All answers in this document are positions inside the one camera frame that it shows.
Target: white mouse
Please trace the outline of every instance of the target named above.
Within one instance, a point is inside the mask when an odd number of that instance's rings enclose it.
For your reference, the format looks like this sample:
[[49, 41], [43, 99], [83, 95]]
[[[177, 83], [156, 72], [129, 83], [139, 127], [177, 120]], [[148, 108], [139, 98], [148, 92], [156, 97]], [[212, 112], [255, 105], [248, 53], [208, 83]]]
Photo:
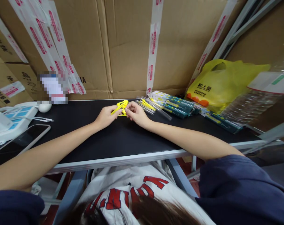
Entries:
[[41, 113], [46, 113], [51, 109], [52, 104], [47, 104], [47, 103], [43, 103], [43, 104], [39, 104], [39, 111]]

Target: smartphone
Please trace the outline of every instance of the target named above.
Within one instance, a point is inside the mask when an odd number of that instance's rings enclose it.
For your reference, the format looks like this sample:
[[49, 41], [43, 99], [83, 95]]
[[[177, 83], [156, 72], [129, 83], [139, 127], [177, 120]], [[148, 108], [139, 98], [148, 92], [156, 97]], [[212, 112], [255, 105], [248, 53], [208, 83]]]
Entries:
[[50, 125], [33, 125], [27, 128], [18, 137], [6, 143], [0, 148], [0, 165], [29, 150], [50, 128]]

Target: packing tape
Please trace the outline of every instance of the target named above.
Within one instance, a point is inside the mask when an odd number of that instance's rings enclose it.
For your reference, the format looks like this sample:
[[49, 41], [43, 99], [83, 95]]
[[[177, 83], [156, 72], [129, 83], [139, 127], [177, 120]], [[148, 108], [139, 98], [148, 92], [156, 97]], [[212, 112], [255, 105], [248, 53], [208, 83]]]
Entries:
[[86, 90], [71, 64], [67, 45], [52, 0], [9, 0], [50, 71], [68, 73], [68, 93], [85, 94]]
[[157, 60], [158, 37], [161, 30], [163, 3], [163, 0], [152, 0], [146, 96], [148, 95], [148, 93], [152, 92], [153, 88], [155, 63]]
[[13, 38], [13, 36], [11, 35], [11, 33], [9, 32], [7, 27], [4, 25], [4, 23], [3, 23], [1, 18], [0, 18], [0, 30], [4, 34], [5, 38], [10, 43], [12, 48], [15, 50], [16, 54], [18, 55], [18, 57], [22, 60], [22, 62], [28, 63], [28, 60], [26, 59], [25, 55], [21, 51], [20, 47], [16, 43], [15, 39]]
[[215, 28], [215, 31], [213, 32], [213, 35], [209, 41], [209, 43], [207, 44], [198, 64], [197, 67], [195, 68], [195, 71], [192, 75], [192, 78], [189, 82], [189, 85], [187, 86], [187, 89], [189, 88], [189, 86], [194, 82], [194, 80], [196, 79], [196, 77], [200, 74], [201, 68], [204, 64], [204, 62], [206, 61], [208, 55], [211, 53], [213, 47], [215, 46], [216, 42], [218, 41], [227, 21], [228, 18], [230, 17], [235, 5], [237, 3], [237, 0], [228, 0], [228, 2], [226, 3], [226, 6], [221, 14], [221, 17], [218, 21], [218, 24]]

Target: person's hand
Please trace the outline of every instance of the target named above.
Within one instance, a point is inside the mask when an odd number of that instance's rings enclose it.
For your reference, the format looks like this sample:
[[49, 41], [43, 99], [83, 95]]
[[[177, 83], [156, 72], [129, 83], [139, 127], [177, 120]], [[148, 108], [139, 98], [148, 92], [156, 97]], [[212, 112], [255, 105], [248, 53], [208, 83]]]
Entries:
[[117, 119], [119, 114], [121, 114], [122, 109], [119, 109], [117, 112], [115, 112], [113, 115], [111, 115], [111, 112], [114, 111], [116, 108], [117, 108], [116, 105], [106, 106], [106, 107], [102, 108], [98, 117], [96, 118], [96, 120], [93, 123], [97, 124], [100, 130], [102, 130], [103, 128], [106, 128], [115, 119]]
[[127, 117], [136, 122], [140, 127], [146, 129], [152, 123], [152, 120], [148, 118], [143, 108], [136, 102], [130, 102], [126, 106], [125, 112]]

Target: forearm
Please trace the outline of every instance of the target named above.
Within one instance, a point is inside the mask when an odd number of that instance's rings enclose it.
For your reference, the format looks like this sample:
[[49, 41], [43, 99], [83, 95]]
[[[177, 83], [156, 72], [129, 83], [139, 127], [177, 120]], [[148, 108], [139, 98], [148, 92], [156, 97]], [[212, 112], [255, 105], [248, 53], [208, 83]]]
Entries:
[[0, 190], [28, 190], [66, 155], [100, 130], [91, 123], [41, 144], [0, 166]]
[[232, 154], [243, 155], [226, 142], [202, 132], [158, 122], [151, 122], [146, 129], [177, 144], [187, 152], [203, 160], [220, 158]]

